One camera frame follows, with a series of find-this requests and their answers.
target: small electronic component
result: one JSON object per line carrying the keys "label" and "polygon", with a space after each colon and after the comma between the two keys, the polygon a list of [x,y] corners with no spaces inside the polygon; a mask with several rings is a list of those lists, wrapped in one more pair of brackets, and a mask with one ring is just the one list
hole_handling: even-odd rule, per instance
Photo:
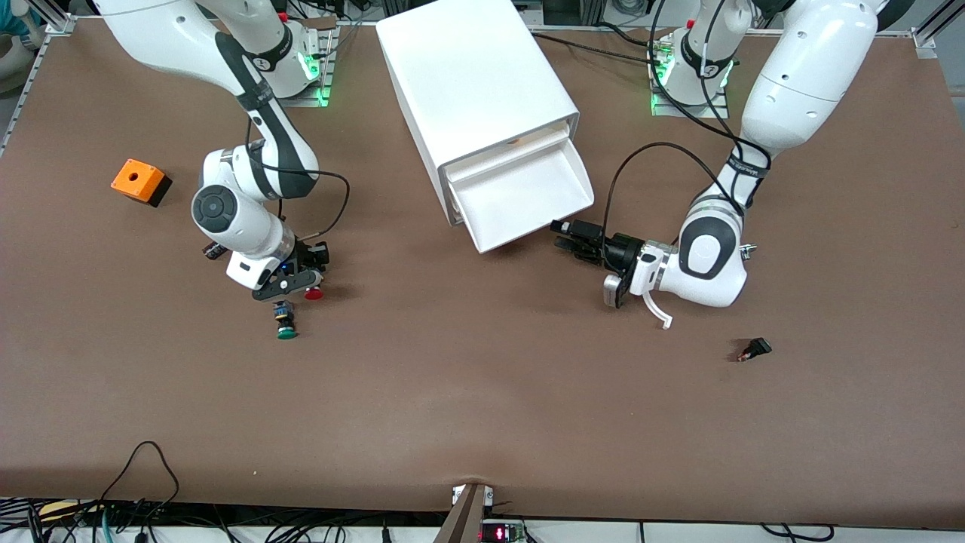
{"label": "small electronic component", "polygon": [[205,254],[205,258],[208,260],[217,260],[219,256],[228,252],[228,248],[221,243],[211,242],[208,243],[204,249],[202,249],[202,252]]}
{"label": "small electronic component", "polygon": [[526,530],[521,523],[492,523],[486,521],[480,527],[481,543],[512,543],[524,541]]}
{"label": "small electronic component", "polygon": [[276,301],[273,307],[275,320],[278,321],[278,339],[292,339],[298,332],[295,331],[295,312],[288,300]]}
{"label": "small electronic component", "polygon": [[171,179],[150,164],[128,158],[111,188],[131,200],[156,208],[171,188]]}
{"label": "small electronic component", "polygon": [[746,362],[753,357],[766,355],[771,352],[771,344],[763,337],[756,337],[747,344],[747,348],[737,357],[738,362]]}

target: black cable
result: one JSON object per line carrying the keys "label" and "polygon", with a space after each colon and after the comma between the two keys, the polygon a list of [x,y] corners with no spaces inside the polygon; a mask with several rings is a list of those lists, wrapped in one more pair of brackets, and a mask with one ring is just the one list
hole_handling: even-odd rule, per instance
{"label": "black cable", "polygon": [[[256,521],[261,521],[261,520],[264,520],[264,519],[270,519],[270,518],[275,517],[275,516],[277,516],[277,515],[281,515],[282,513],[291,513],[292,511],[308,511],[308,512],[312,512],[313,510],[312,510],[312,509],[286,509],[286,510],[284,510],[284,511],[275,511],[275,512],[273,512],[273,513],[268,513],[267,515],[261,515],[260,517],[255,517],[255,518],[253,518],[253,519],[247,519],[247,520],[239,521],[239,522],[236,522],[236,523],[230,523],[230,524],[228,524],[228,526],[229,526],[229,527],[244,526],[244,525],[247,525],[247,524],[254,523],[254,522],[256,522]],[[279,522],[282,526],[285,525],[285,524],[290,524],[290,521],[282,521],[282,520],[279,520],[278,522]]]}
{"label": "black cable", "polygon": [[781,528],[785,529],[783,532],[771,529],[765,523],[760,523],[760,527],[764,529],[767,533],[775,535],[777,537],[784,537],[790,540],[790,543],[797,543],[797,540],[801,541],[812,541],[813,543],[824,543],[825,541],[831,541],[835,537],[835,527],[831,525],[825,525],[828,529],[828,534],[823,537],[811,537],[808,535],[801,535],[800,533],[795,533],[786,523],[781,523]]}
{"label": "black cable", "polygon": [[[309,513],[318,513],[319,511],[309,511]],[[300,522],[295,526],[288,528],[287,530],[280,533],[277,537],[275,533],[283,528],[283,526],[278,526],[273,529],[268,536],[265,538],[265,543],[296,543],[300,541],[302,537],[305,537],[311,530],[321,527],[328,527],[325,532],[325,539],[327,541],[328,535],[331,533],[332,528],[336,528],[335,538],[336,541],[339,540],[339,535],[342,536],[342,543],[345,543],[347,534],[345,529],[337,523],[352,523],[358,522],[363,519],[368,519],[371,517],[382,516],[384,513],[366,513],[362,515],[344,515],[342,517],[328,518],[320,521],[304,521]]]}
{"label": "black cable", "polygon": [[602,227],[600,228],[600,238],[601,238],[600,254],[603,258],[603,261],[607,265],[609,265],[610,268],[614,270],[616,270],[617,267],[613,266],[613,264],[608,260],[607,251],[606,251],[606,228],[607,228],[607,223],[610,221],[610,207],[611,207],[611,204],[613,204],[613,192],[617,188],[617,180],[620,178],[620,173],[623,171],[623,168],[625,168],[626,165],[630,162],[630,160],[632,160],[635,156],[639,155],[643,151],[646,151],[647,149],[652,149],[654,147],[670,147],[672,149],[677,149],[678,151],[684,153],[685,155],[693,159],[697,163],[697,165],[701,167],[703,172],[707,174],[707,177],[711,179],[711,182],[714,185],[717,185],[717,187],[721,189],[721,192],[723,192],[724,196],[728,199],[728,201],[731,202],[731,205],[733,205],[736,212],[740,216],[744,216],[743,211],[740,209],[740,206],[737,206],[737,204],[733,201],[733,199],[728,196],[727,192],[724,190],[724,187],[721,186],[719,181],[717,181],[717,176],[714,175],[714,172],[711,171],[709,167],[707,167],[707,165],[703,162],[703,160],[701,160],[697,155],[694,155],[692,151],[690,151],[689,149],[683,146],[677,145],[676,143],[671,143],[669,141],[655,141],[653,143],[647,143],[647,145],[637,149],[633,153],[630,153],[630,155],[627,158],[623,159],[623,163],[620,165],[619,168],[617,168],[617,173],[614,174],[613,176],[613,181],[610,182],[610,191],[607,193],[606,208],[603,211],[603,224],[602,224]]}
{"label": "black cable", "polygon": [[114,533],[120,534],[120,533],[123,533],[126,529],[130,528],[131,525],[134,524],[134,517],[139,516],[139,515],[138,515],[138,511],[141,510],[141,506],[142,506],[142,505],[144,505],[144,499],[143,499],[143,498],[141,498],[141,499],[139,499],[138,501],[134,502],[134,510],[133,510],[133,511],[124,511],[124,513],[127,513],[127,521],[126,521],[126,522],[120,522],[120,521],[119,521],[119,522],[117,523],[117,527],[114,528]]}
{"label": "black cable", "polygon": [[617,26],[616,24],[613,24],[612,22],[607,22],[607,21],[605,21],[605,20],[601,20],[601,21],[599,21],[598,23],[596,23],[596,26],[602,26],[602,27],[604,27],[604,28],[609,28],[610,30],[616,32],[616,33],[617,33],[617,36],[620,36],[620,37],[623,38],[625,41],[630,42],[630,43],[633,43],[634,45],[639,45],[639,46],[641,46],[641,47],[646,47],[646,46],[647,46],[647,41],[646,41],[646,40],[637,40],[636,38],[634,38],[634,37],[630,36],[629,34],[623,32],[623,29],[622,29],[622,28],[620,28],[620,27]]}
{"label": "black cable", "polygon": [[576,47],[576,48],[579,48],[579,49],[585,49],[585,50],[587,50],[587,51],[591,51],[591,52],[594,52],[594,53],[599,53],[599,54],[601,54],[601,55],[609,55],[609,56],[616,57],[616,58],[621,58],[621,59],[626,59],[626,60],[632,60],[632,61],[635,61],[635,62],[642,62],[642,63],[644,63],[644,64],[651,64],[651,61],[650,61],[649,59],[646,59],[646,58],[643,58],[643,57],[635,57],[635,56],[633,56],[633,55],[624,55],[623,53],[617,53],[617,51],[610,51],[610,50],[607,50],[607,49],[599,49],[599,48],[597,48],[597,47],[590,47],[589,45],[584,45],[584,44],[582,44],[582,43],[577,43],[577,42],[571,42],[570,40],[564,40],[564,39],[562,39],[562,38],[557,38],[556,36],[549,36],[548,34],[540,34],[540,33],[538,33],[538,32],[534,32],[534,33],[533,33],[533,37],[534,37],[534,38],[543,38],[544,40],[548,40],[548,41],[550,41],[550,42],[562,43],[562,44],[564,44],[564,45],[569,45],[569,46]]}
{"label": "black cable", "polygon": [[303,19],[308,18],[308,15],[305,13],[305,10],[301,9],[301,2],[299,2],[298,0],[289,0],[289,6],[292,6],[298,12],[298,14],[302,16]]}
{"label": "black cable", "polygon": [[[178,481],[178,476],[175,475],[174,471],[171,470],[171,466],[168,465],[168,459],[165,458],[164,456],[164,451],[161,450],[160,445],[158,445],[156,442],[147,440],[147,441],[137,443],[137,446],[134,447],[134,450],[130,453],[130,456],[127,458],[127,463],[124,464],[124,468],[121,470],[120,473],[118,473],[117,477],[114,477],[114,480],[111,481],[111,484],[107,485],[107,488],[104,489],[103,493],[101,493],[100,499],[97,500],[97,502],[100,502],[100,503],[104,502],[104,499],[107,497],[107,494],[111,491],[111,489],[114,488],[114,485],[116,485],[118,481],[120,481],[121,478],[124,477],[124,474],[127,473],[127,470],[130,468],[131,463],[134,461],[134,457],[137,456],[137,451],[141,450],[141,447],[144,445],[150,445],[154,447],[154,450],[157,451],[157,456],[159,456],[161,459],[161,465],[164,466],[164,470],[168,473],[168,475],[171,476],[171,481],[175,483],[175,491],[171,494],[171,496],[168,499],[166,499],[165,501],[162,501],[158,505],[155,505],[154,508],[151,509],[151,511],[148,513],[147,517],[145,518],[144,524],[141,525],[142,532],[144,531],[145,526],[150,528],[151,518],[154,516],[154,514],[161,507],[164,507],[165,505],[170,503],[171,500],[176,498],[178,496],[178,492],[180,492],[180,482]],[[152,541],[156,541],[156,539],[154,539],[154,534],[152,531],[150,532],[150,534],[151,534]]]}
{"label": "black cable", "polygon": [[61,539],[61,543],[67,543],[68,539],[73,541],[73,543],[77,543],[77,536],[73,534],[73,531],[76,530],[79,526],[80,526],[80,523],[76,521],[71,523],[69,528],[64,526],[63,523],[61,523],[61,528],[67,530],[67,534],[64,535],[64,539]]}
{"label": "black cable", "polygon": [[[58,500],[54,500],[54,501],[46,501],[46,500],[45,500],[45,501],[43,502],[43,504],[46,505],[46,504],[48,504],[48,503],[55,503],[55,502],[57,502],[57,501],[58,501]],[[41,519],[42,522],[46,522],[47,520],[52,520],[52,519],[54,519],[54,518],[60,518],[60,517],[62,517],[62,516],[64,516],[64,515],[69,515],[69,514],[74,513],[74,512],[79,512],[79,511],[84,511],[84,512],[86,512],[88,509],[90,509],[91,507],[93,507],[93,506],[96,505],[96,504],[97,504],[96,501],[91,501],[91,502],[89,502],[89,503],[72,505],[72,506],[70,506],[70,507],[63,507],[63,508],[57,509],[57,510],[55,510],[55,511],[49,511],[49,512],[47,512],[47,513],[41,514],[41,515],[40,515],[40,519]],[[6,527],[4,527],[3,529],[0,529],[0,533],[6,533],[6,532],[8,532],[8,531],[10,531],[10,530],[12,530],[12,529],[22,529],[22,528],[28,528],[28,521],[27,521],[27,520],[23,520],[23,521],[20,521],[20,522],[18,522],[18,523],[15,523],[15,524],[9,524],[9,525],[7,525]]]}
{"label": "black cable", "polygon": [[[249,118],[249,119],[248,119],[248,126],[247,126],[247,129],[245,129],[245,134],[244,134],[244,147],[245,147],[245,149],[249,149],[250,145],[251,145],[251,119]],[[329,225],[326,226],[325,228],[323,228],[323,229],[315,232],[314,234],[309,234],[308,236],[305,236],[305,237],[300,238],[303,242],[306,241],[306,240],[311,240],[311,239],[313,239],[313,238],[318,238],[318,237],[324,236],[325,234],[328,234],[333,228],[335,228],[335,225],[339,223],[339,220],[342,219],[342,215],[345,213],[345,208],[348,206],[348,196],[351,194],[351,191],[352,191],[352,186],[351,186],[351,184],[348,182],[348,179],[346,179],[345,176],[343,176],[342,174],[337,174],[337,173],[335,173],[335,172],[326,172],[326,171],[323,171],[323,170],[289,169],[289,168],[279,168],[279,167],[276,167],[276,166],[269,166],[268,164],[265,164],[264,162],[262,162],[262,158],[261,158],[261,157],[255,158],[255,163],[256,163],[257,165],[261,166],[262,168],[265,168],[265,169],[268,169],[268,170],[273,170],[273,171],[276,171],[276,172],[281,172],[281,173],[301,174],[301,175],[304,175],[304,176],[306,176],[306,177],[311,177],[309,174],[315,174],[315,175],[319,175],[319,176],[331,177],[331,178],[338,179],[339,181],[341,181],[341,182],[345,185],[345,198],[342,200],[342,206],[339,208],[339,212],[335,215],[335,218],[332,219],[332,222],[329,223]],[[281,199],[279,198],[279,200],[278,200],[278,205],[279,205],[278,213],[279,213],[279,216],[281,216],[281,203],[282,203],[282,201],[281,201]]]}
{"label": "black cable", "polygon": [[221,518],[221,512],[218,511],[218,506],[212,503],[211,507],[214,508],[214,514],[218,517],[218,523],[221,525],[221,529],[228,535],[228,540],[231,541],[231,543],[241,543],[232,531],[228,529],[228,525],[225,524],[225,519]]}
{"label": "black cable", "polygon": [[331,8],[326,7],[326,6],[323,5],[321,2],[314,2],[313,0],[295,0],[295,1],[298,2],[299,4],[303,4],[303,5],[305,5],[305,6],[309,6],[309,7],[311,7],[311,8],[315,8],[316,10],[319,10],[320,12],[327,12],[327,13],[333,14],[334,16],[345,17],[346,19],[348,19],[349,21],[352,21],[352,22],[355,21],[355,19],[353,19],[352,17],[348,16],[346,13],[344,13],[344,12],[337,12],[337,11],[331,9]]}
{"label": "black cable", "polygon": [[[656,31],[657,31],[657,19],[659,19],[659,17],[660,17],[660,12],[663,11],[663,7],[664,7],[664,4],[666,3],[666,1],[667,1],[667,0],[660,0],[660,3],[657,4],[657,9],[656,9],[656,11],[653,12],[653,22],[650,24],[650,35],[651,35],[651,36],[654,36],[654,35],[656,34]],[[653,40],[650,40],[650,42],[648,43],[647,50],[648,50],[648,53],[649,53],[649,57],[650,57],[650,58],[654,58],[654,54],[653,54]],[[697,117],[695,117],[694,114],[691,113],[690,111],[688,111],[683,104],[681,104],[680,102],[676,101],[676,100],[674,99],[674,97],[672,97],[672,96],[670,95],[670,93],[667,92],[667,89],[664,87],[663,82],[660,81],[660,77],[657,76],[657,71],[656,71],[656,65],[655,65],[655,64],[650,64],[650,71],[651,71],[651,75],[652,75],[652,77],[653,77],[653,81],[654,81],[654,83],[656,84],[657,88],[658,88],[658,89],[660,90],[660,92],[664,95],[664,97],[666,97],[667,100],[669,100],[670,103],[672,103],[672,104],[674,105],[674,107],[676,107],[676,109],[679,110],[680,113],[683,114],[684,117],[690,119],[690,120],[693,121],[694,123],[697,123],[699,126],[703,127],[704,129],[707,129],[707,130],[710,130],[711,132],[714,132],[715,134],[722,135],[722,136],[726,136],[726,137],[727,137],[728,139],[730,139],[731,141],[734,141],[735,144],[736,144],[736,142],[739,141],[739,142],[744,143],[744,144],[746,144],[746,145],[748,145],[748,146],[750,146],[750,147],[752,147],[752,148],[754,148],[754,149],[757,149],[757,150],[760,151],[760,153],[761,153],[762,155],[764,155],[764,157],[767,159],[767,165],[765,166],[765,168],[766,168],[766,169],[770,169],[770,167],[771,167],[771,156],[770,156],[770,153],[768,153],[764,148],[762,148],[760,145],[758,145],[758,144],[756,144],[756,143],[754,143],[754,142],[747,141],[746,139],[743,139],[743,138],[741,138],[741,137],[739,137],[739,136],[735,136],[735,137],[731,138],[731,136],[730,136],[729,134],[727,134],[725,131],[723,131],[723,130],[721,130],[721,129],[718,129],[718,128],[716,128],[716,127],[713,127],[713,126],[705,123],[704,121],[698,119]]]}
{"label": "black cable", "polygon": [[389,532],[389,520],[382,515],[382,543],[392,543],[392,533]]}
{"label": "black cable", "polygon": [[335,47],[332,47],[331,50],[329,50],[329,51],[327,51],[327,52],[325,52],[325,53],[315,53],[315,54],[312,55],[312,58],[314,58],[314,59],[316,59],[316,60],[320,60],[320,59],[323,59],[323,58],[325,58],[325,57],[327,57],[327,56],[331,56],[333,53],[335,53],[336,51],[338,51],[339,48],[342,47],[342,45],[343,45],[344,43],[348,43],[349,39],[355,34],[355,32],[358,30],[359,26],[362,25],[362,21],[365,20],[365,17],[366,17],[365,11],[368,9],[368,8],[366,8],[365,10],[362,10],[361,13],[359,14],[359,18],[358,18],[358,19],[354,19],[354,18],[348,16],[347,14],[344,14],[344,13],[340,14],[339,12],[330,10],[330,9],[326,8],[324,5],[319,4],[319,3],[316,3],[315,0],[311,0],[311,1],[310,1],[310,0],[297,0],[297,1],[298,1],[298,2],[301,2],[302,4],[304,4],[304,5],[306,5],[306,6],[311,6],[311,7],[313,7],[313,8],[318,9],[318,10],[322,10],[322,11],[324,11],[324,12],[328,12],[328,13],[331,13],[331,14],[335,14],[335,15],[337,15],[337,16],[345,17],[346,19],[348,19],[349,22],[351,22],[351,24],[348,25],[348,32],[345,33],[345,37],[342,38],[342,37],[341,37],[341,34],[339,35],[339,42],[336,43]]}
{"label": "black cable", "polygon": [[523,538],[526,540],[526,543],[539,543],[537,539],[530,534],[530,529],[526,528],[526,521],[523,520],[522,523],[523,523]]}
{"label": "black cable", "polygon": [[40,515],[37,513],[37,509],[34,509],[34,504],[27,501],[27,525],[30,527],[30,537],[34,540],[34,543],[43,543],[43,528],[41,526]]}
{"label": "black cable", "polygon": [[[721,0],[717,4],[717,9],[714,10],[714,15],[710,18],[710,24],[707,25],[707,30],[703,35],[704,48],[706,48],[706,45],[710,42],[710,33],[713,31],[714,24],[717,23],[717,16],[720,14],[721,9],[724,7],[724,3],[726,1],[727,0]],[[742,140],[734,135],[733,130],[731,130],[731,127],[724,121],[720,113],[717,111],[717,106],[714,105],[713,100],[710,98],[710,95],[707,91],[707,87],[704,84],[704,80],[707,79],[707,77],[705,77],[702,73],[699,73],[696,68],[694,68],[694,72],[697,73],[697,78],[701,82],[701,90],[703,91],[703,97],[707,100],[707,105],[710,107],[710,111],[713,112],[714,117],[717,118],[717,122],[721,124],[721,127],[724,129],[724,131],[726,131],[727,134],[731,137],[731,140],[733,140],[734,147],[737,149],[737,159],[743,160],[744,149],[741,145]],[[767,154],[767,153],[765,153],[764,156],[767,159],[767,167],[770,168],[771,156],[770,154]],[[733,196],[733,192],[736,190],[737,179],[739,178],[740,178],[740,172],[734,169],[733,178],[731,179],[731,196]],[[758,188],[760,188],[760,183],[762,181],[763,179],[758,178],[754,184],[754,188],[752,188],[750,194],[748,194],[747,204],[746,204],[748,208],[751,207],[751,205],[754,203],[754,195],[758,192]]]}
{"label": "black cable", "polygon": [[157,535],[154,534],[154,526],[151,524],[150,518],[146,521],[146,525],[148,526],[148,534],[151,536],[151,542],[157,543]]}

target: orange block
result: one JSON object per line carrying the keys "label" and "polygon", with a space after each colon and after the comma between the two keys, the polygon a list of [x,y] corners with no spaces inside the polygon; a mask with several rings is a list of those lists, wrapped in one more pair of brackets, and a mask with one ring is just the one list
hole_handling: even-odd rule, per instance
{"label": "orange block", "polygon": [[164,172],[133,158],[128,158],[118,172],[111,188],[143,204],[157,207],[171,187],[171,179]]}

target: brown mat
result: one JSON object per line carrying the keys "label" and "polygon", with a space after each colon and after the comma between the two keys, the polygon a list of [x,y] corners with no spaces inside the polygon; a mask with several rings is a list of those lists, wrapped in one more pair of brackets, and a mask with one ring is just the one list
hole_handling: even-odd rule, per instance
{"label": "brown mat", "polygon": [[[649,116],[640,65],[540,45],[582,114],[582,217],[643,143],[723,163],[726,139]],[[745,40],[738,104],[772,45]],[[373,29],[341,52],[331,106],[290,114],[352,199],[326,297],[282,342],[189,215],[204,155],[242,141],[234,100],[138,65],[99,21],[53,40],[0,160],[0,496],[96,497],[153,439],[182,500],[444,509],[473,479],[524,515],[965,528],[965,137],[911,41],[877,40],[827,125],[778,158],[738,302],[657,295],[669,331],[640,300],[605,307],[605,273],[549,232],[477,254]],[[706,180],[648,153],[612,225],[668,242]],[[128,157],[174,179],[159,209],[109,188]],[[325,182],[285,212],[313,231],[341,197]],[[755,336],[774,353],[733,363]],[[145,454],[113,496],[168,485]]]}

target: white robotic arm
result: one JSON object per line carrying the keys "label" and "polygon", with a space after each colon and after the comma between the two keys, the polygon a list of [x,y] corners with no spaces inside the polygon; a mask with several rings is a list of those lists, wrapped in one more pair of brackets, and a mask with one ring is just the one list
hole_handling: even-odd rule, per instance
{"label": "white robotic arm", "polygon": [[[250,146],[208,154],[192,201],[198,227],[234,251],[228,276],[259,291],[296,249],[289,227],[262,203],[306,196],[317,179],[310,173],[317,170],[315,154],[273,92],[294,93],[311,82],[299,66],[306,44],[293,40],[302,34],[283,25],[266,0],[200,3],[221,16],[233,35],[218,31],[193,0],[96,0],[135,60],[224,88],[262,133],[264,140]],[[298,286],[313,287],[321,279],[319,270],[309,276]]]}
{"label": "white robotic arm", "polygon": [[[717,93],[750,26],[749,0],[721,1],[703,0],[693,27],[673,34],[672,60],[662,80],[668,95],[682,104],[706,103]],[[740,139],[754,146],[734,146],[717,183],[691,203],[677,244],[622,234],[607,239],[600,227],[582,221],[553,224],[554,231],[569,236],[558,246],[617,273],[604,281],[608,304],[619,307],[626,292],[642,296],[666,329],[672,318],[653,302],[652,290],[712,307],[736,300],[747,280],[743,263],[755,248],[741,244],[744,214],[771,158],[806,142],[827,120],[868,53],[881,4],[796,0],[787,9],[785,31],[744,109]]]}

